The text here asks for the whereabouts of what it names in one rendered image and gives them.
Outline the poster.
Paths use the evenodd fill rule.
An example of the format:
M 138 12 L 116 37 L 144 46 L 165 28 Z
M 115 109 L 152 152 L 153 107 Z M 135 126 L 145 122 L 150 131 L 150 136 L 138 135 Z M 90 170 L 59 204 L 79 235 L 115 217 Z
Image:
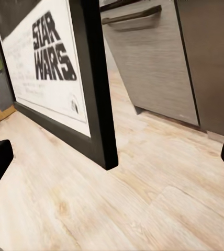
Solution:
M 0 0 L 13 106 L 105 170 L 119 165 L 99 0 Z

